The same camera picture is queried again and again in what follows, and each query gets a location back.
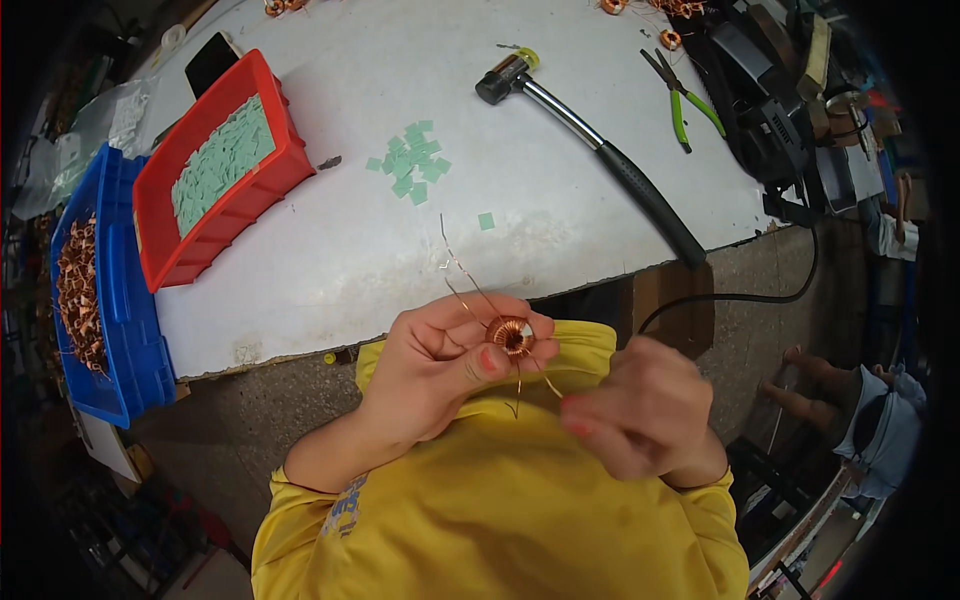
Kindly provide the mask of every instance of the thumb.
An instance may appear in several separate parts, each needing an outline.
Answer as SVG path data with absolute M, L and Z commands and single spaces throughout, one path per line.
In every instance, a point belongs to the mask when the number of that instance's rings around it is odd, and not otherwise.
M 577 436 L 584 448 L 600 459 L 614 479 L 629 481 L 647 477 L 652 472 L 648 458 L 623 430 L 614 425 L 567 414 L 561 415 L 561 424 Z
M 494 344 L 480 344 L 456 360 L 444 363 L 437 386 L 445 397 L 463 396 L 503 379 L 512 367 L 502 349 Z

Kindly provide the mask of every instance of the hammer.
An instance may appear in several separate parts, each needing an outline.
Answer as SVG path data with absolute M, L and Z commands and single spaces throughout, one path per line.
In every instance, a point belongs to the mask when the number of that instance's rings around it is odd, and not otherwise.
M 527 71 L 536 69 L 539 64 L 540 58 L 533 50 L 520 48 L 487 72 L 475 87 L 477 94 L 488 104 L 495 105 L 512 90 L 518 89 L 552 112 L 587 142 L 687 268 L 693 271 L 699 267 L 707 258 L 707 253 L 697 238 L 693 237 L 654 184 L 626 155 L 530 77 Z

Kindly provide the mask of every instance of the green pliers handle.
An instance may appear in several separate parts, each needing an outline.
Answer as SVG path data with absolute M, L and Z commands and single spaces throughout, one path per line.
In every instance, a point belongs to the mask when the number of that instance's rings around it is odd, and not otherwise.
M 723 123 L 720 122 L 720 117 L 717 116 L 716 112 L 710 110 L 710 107 L 708 107 L 703 100 L 697 98 L 696 94 L 694 94 L 692 91 L 686 92 L 686 99 L 690 101 L 690 104 L 698 108 L 707 116 L 707 119 L 713 123 L 713 127 L 717 128 L 717 131 L 720 133 L 720 137 L 727 137 L 727 131 L 723 129 Z
M 717 128 L 717 131 L 720 132 L 720 137 L 727 137 L 727 131 L 723 129 L 723 123 L 720 122 L 720 118 L 710 107 L 704 104 L 703 100 L 697 98 L 696 94 L 691 91 L 686 92 L 686 99 L 707 116 L 707 119 L 710 120 L 713 127 Z M 690 150 L 690 142 L 686 139 L 684 113 L 680 107 L 680 92 L 676 89 L 670 90 L 670 113 L 673 115 L 673 133 L 677 135 L 677 141 L 679 141 L 680 145 L 684 148 L 684 152 L 690 154 L 692 151 Z
M 680 92 L 676 89 L 670 90 L 670 114 L 673 115 L 673 133 L 677 135 L 677 141 L 683 146 L 684 152 L 690 154 L 690 142 L 686 139 L 684 130 L 684 113 L 680 108 Z

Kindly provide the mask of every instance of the concrete floor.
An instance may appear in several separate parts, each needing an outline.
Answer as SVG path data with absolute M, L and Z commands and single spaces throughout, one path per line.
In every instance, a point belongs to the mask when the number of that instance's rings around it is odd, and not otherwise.
M 865 306 L 859 229 L 856 222 L 833 220 L 818 230 L 820 268 L 804 298 L 716 305 L 714 343 L 697 364 L 713 382 L 710 424 L 725 443 L 740 434 L 760 447 L 769 443 L 777 410 L 756 401 L 755 390 L 761 378 L 773 376 L 786 348 L 802 344 L 841 367 L 858 361 Z M 811 257 L 810 233 L 787 228 L 708 260 L 716 292 L 785 295 L 804 282 Z M 271 470 L 303 433 L 360 401 L 353 368 L 328 366 L 315 355 L 191 388 L 191 396 L 138 420 L 131 436 L 171 483 L 219 514 L 250 552 L 270 506 Z M 783 418 L 780 432 L 796 427 L 789 421 Z

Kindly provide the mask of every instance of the pliers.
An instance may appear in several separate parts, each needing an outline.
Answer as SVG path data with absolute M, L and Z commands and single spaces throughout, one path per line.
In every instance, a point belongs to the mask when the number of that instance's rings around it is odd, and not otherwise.
M 670 68 L 670 64 L 663 57 L 663 54 L 660 52 L 660 49 L 656 49 L 657 58 L 660 59 L 660 64 L 654 60 L 650 53 L 646 50 L 640 50 L 640 54 L 643 55 L 647 61 L 650 62 L 651 66 L 654 67 L 654 70 L 660 74 L 660 77 L 666 82 L 667 89 L 670 90 L 670 112 L 673 114 L 673 132 L 677 135 L 677 141 L 680 142 L 680 145 L 683 146 L 684 152 L 690 154 L 693 152 L 690 150 L 690 144 L 686 139 L 686 131 L 684 131 L 684 115 L 680 109 L 680 95 L 683 94 L 686 96 L 686 99 L 690 101 L 694 107 L 698 108 L 703 114 L 707 116 L 710 122 L 713 123 L 713 126 L 717 128 L 717 131 L 720 132 L 720 137 L 726 138 L 727 132 L 723 129 L 723 123 L 720 122 L 720 118 L 716 115 L 715 112 L 710 110 L 703 100 L 697 98 L 697 96 L 691 92 L 687 91 L 677 80 L 676 74 L 674 74 L 673 69 Z

